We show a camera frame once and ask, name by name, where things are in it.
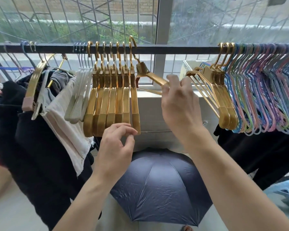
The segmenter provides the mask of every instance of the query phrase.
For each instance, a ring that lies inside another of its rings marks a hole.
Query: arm
[[[190,78],[168,77],[163,86],[163,117],[195,163],[229,231],[289,231],[289,219],[203,127],[199,98]]]
[[[127,123],[113,124],[104,131],[92,176],[53,231],[95,230],[106,197],[131,163],[136,134]],[[125,146],[122,136],[127,136]]]

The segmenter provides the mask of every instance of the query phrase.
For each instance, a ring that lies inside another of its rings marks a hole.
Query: forearm
[[[206,129],[183,140],[229,231],[289,230],[289,219]]]
[[[111,187],[93,174],[53,231],[92,231]]]

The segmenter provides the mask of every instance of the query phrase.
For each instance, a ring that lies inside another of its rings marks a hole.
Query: brick wall
[[[32,12],[32,7],[35,12],[48,12],[46,3],[44,0],[30,0],[30,6],[28,0],[14,0],[19,11]],[[79,13],[79,8],[76,2],[72,0],[61,0],[64,7],[64,11],[70,13]],[[63,12],[60,0],[46,0],[51,12]],[[90,10],[92,7],[91,0],[79,0],[81,12]],[[107,13],[108,5],[107,0],[93,0],[94,7],[97,9],[96,13]],[[5,11],[13,10],[15,7],[11,0],[0,0],[0,5]],[[154,7],[154,14],[157,14],[158,0],[139,0],[139,14],[152,14]],[[113,0],[109,2],[109,8],[111,14],[122,14],[122,0]],[[137,0],[123,0],[124,14],[137,14]]]

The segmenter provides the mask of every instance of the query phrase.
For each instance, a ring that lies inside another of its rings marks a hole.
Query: umbrella canopy
[[[193,161],[168,149],[135,152],[110,193],[132,221],[198,226],[212,205]]]

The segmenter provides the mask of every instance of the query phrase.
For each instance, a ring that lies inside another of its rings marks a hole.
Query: black clothing
[[[253,180],[262,189],[289,172],[289,135],[279,131],[247,136],[216,127],[218,144],[247,173],[258,169]]]
[[[88,153],[84,170],[77,177],[63,145],[38,116],[22,112],[30,77],[7,81],[0,94],[0,160],[11,172],[20,190],[35,207],[50,230],[54,228],[92,174],[94,161]]]

